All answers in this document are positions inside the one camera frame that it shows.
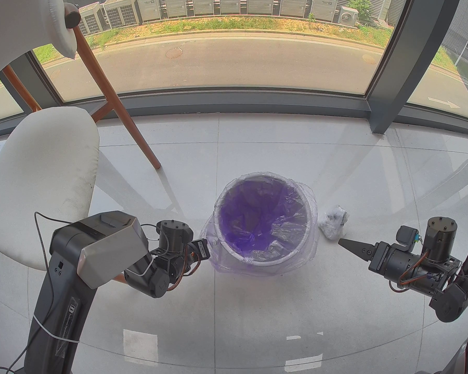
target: purple trash bag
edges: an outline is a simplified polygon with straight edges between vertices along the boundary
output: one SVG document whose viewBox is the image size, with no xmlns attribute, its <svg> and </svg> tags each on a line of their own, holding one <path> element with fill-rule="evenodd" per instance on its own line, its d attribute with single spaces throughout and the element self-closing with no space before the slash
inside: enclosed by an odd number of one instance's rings
<svg viewBox="0 0 468 374">
<path fill-rule="evenodd" d="M 270 172 L 230 182 L 201 232 L 217 271 L 275 275 L 315 256 L 319 232 L 312 190 Z"/>
</svg>

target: road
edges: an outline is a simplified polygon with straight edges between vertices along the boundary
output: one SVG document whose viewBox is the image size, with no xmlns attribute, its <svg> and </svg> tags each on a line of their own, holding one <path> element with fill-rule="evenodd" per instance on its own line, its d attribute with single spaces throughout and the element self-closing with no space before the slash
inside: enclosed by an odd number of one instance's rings
<svg viewBox="0 0 468 374">
<path fill-rule="evenodd" d="M 379 49 L 292 35 L 198 34 L 135 43 L 97 54 L 117 92 L 269 86 L 363 94 L 381 59 Z M 80 59 L 47 67 L 46 73 L 66 101 L 101 94 Z M 412 101 L 468 116 L 468 88 L 433 68 Z"/>
</svg>

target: street light pole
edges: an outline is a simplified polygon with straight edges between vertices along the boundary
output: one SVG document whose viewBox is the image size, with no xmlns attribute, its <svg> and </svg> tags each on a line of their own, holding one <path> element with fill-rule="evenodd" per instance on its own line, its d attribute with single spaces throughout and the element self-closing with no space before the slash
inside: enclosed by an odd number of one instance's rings
<svg viewBox="0 0 468 374">
<path fill-rule="evenodd" d="M 463 50 L 461 51 L 461 54 L 459 55 L 458 59 L 457 59 L 456 62 L 454 63 L 455 66 L 458 65 L 458 62 L 459 62 L 459 60 L 461 59 L 461 57 L 463 56 L 463 53 L 465 52 L 466 47 L 468 47 L 468 40 L 466 41 L 466 44 L 465 44 L 465 46 L 463 47 Z"/>
</svg>

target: white cushion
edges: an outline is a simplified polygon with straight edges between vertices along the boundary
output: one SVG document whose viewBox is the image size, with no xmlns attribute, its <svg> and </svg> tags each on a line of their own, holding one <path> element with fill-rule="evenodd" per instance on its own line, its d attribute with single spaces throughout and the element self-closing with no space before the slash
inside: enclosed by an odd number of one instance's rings
<svg viewBox="0 0 468 374">
<path fill-rule="evenodd" d="M 87 217 L 99 160 L 99 133 L 86 110 L 47 108 L 28 115 L 0 152 L 0 252 L 45 270 L 33 214 Z M 47 260 L 53 230 L 64 224 L 38 216 Z"/>
<path fill-rule="evenodd" d="M 65 57 L 75 57 L 75 34 L 64 23 L 62 0 L 0 0 L 0 71 L 49 43 Z"/>
</svg>

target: white tile floor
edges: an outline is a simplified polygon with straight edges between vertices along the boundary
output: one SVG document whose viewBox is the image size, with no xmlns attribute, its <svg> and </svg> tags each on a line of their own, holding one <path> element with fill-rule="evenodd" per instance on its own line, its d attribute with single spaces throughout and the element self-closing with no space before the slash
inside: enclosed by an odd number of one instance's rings
<svg viewBox="0 0 468 374">
<path fill-rule="evenodd" d="M 391 243 L 401 224 L 424 234 L 428 218 L 447 215 L 458 223 L 453 254 L 468 252 L 466 136 L 403 125 L 378 136 L 363 120 L 297 115 L 136 122 L 163 168 L 154 171 L 117 121 L 100 123 L 91 214 L 170 217 L 198 234 L 228 182 L 273 171 L 308 184 L 319 209 L 346 208 L 348 238 Z M 26 343 L 44 275 L 0 256 L 0 365 Z M 454 323 L 437 321 L 428 298 L 394 294 L 365 262 L 323 236 L 316 258 L 283 276 L 216 273 L 207 264 L 185 281 L 158 300 L 116 282 L 100 287 L 73 373 L 272 374 L 304 358 L 312 363 L 298 368 L 316 374 L 434 372 L 468 334 L 468 310 Z M 21 330 L 14 332 L 16 322 Z M 154 358 L 146 359 L 145 348 L 143 358 L 126 357 L 124 330 L 157 336 L 157 350 L 149 346 Z"/>
</svg>

